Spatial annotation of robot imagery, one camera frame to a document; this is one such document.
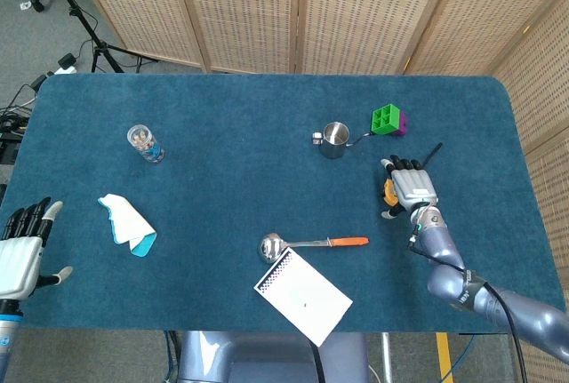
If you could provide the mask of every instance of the tripod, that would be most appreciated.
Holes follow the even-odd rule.
[[[93,30],[93,28],[91,28],[91,25],[89,24],[89,22],[87,21],[85,16],[83,15],[83,11],[82,11],[81,7],[79,6],[79,4],[76,2],[76,0],[67,0],[67,2],[69,3],[69,6],[71,7],[69,9],[69,15],[75,16],[79,19],[79,21],[81,22],[81,24],[83,25],[83,27],[85,28],[85,30],[87,31],[89,36],[91,37],[92,42],[94,43],[93,54],[92,54],[91,72],[95,71],[95,68],[97,67],[97,60],[99,59],[99,56],[102,55],[107,60],[108,64],[113,68],[113,70],[115,72],[124,73],[123,69],[120,67],[120,65],[115,60],[115,58],[111,55],[109,50],[115,50],[116,52],[123,52],[125,54],[129,54],[131,56],[138,57],[138,63],[136,65],[136,72],[137,73],[140,70],[141,59],[158,61],[156,59],[151,59],[150,57],[144,56],[142,54],[138,54],[137,52],[129,52],[128,50],[125,50],[123,48],[115,47],[114,45],[110,45],[104,41],[101,41],[99,39],[99,37],[97,36],[97,34],[95,33],[95,31]]]

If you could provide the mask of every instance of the beige partition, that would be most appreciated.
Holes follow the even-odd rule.
[[[569,305],[569,0],[557,0],[494,75],[509,91]],[[569,366],[527,344],[524,352],[529,381],[569,381]]]
[[[301,0],[297,72],[402,71],[436,1]]]
[[[126,49],[203,66],[184,0],[94,1]]]
[[[191,0],[212,69],[293,72],[298,0]]]
[[[482,74],[548,0],[441,0],[407,73]]]

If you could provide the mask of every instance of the table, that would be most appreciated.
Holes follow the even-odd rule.
[[[355,138],[388,103],[403,138],[364,139],[328,160],[311,134],[342,121]],[[166,150],[148,164],[134,124]],[[259,240],[367,235],[370,244],[299,253],[354,300],[338,331],[495,332],[432,297],[428,262],[406,250],[406,218],[380,197],[390,154],[429,164],[467,266],[491,283],[564,309],[509,99],[490,77],[129,76],[48,79],[0,210],[50,195],[65,203],[43,272],[75,267],[23,305],[29,326],[293,331],[252,289],[267,270]],[[97,204],[123,195],[156,229],[146,258],[115,245]]]

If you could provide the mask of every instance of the metal ladle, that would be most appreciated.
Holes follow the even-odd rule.
[[[366,245],[369,239],[364,236],[348,238],[326,238],[319,241],[288,243],[277,234],[268,234],[260,240],[259,256],[266,263],[274,263],[287,247],[350,247]]]

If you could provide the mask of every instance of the robotic arm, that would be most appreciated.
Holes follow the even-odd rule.
[[[563,312],[513,291],[490,287],[468,270],[437,208],[437,193],[418,161],[391,156],[381,160],[392,179],[398,203],[381,216],[394,219],[409,211],[414,230],[410,248],[431,259],[429,292],[452,306],[473,311],[490,323],[510,331],[506,304],[517,334],[537,348],[569,364],[569,318]]]
[[[46,210],[49,202],[50,198],[44,198],[26,210],[17,210],[8,219],[0,241],[0,383],[23,316],[20,302],[36,288],[62,283],[73,271],[64,267],[54,275],[39,275],[47,238],[63,206],[58,201]]]

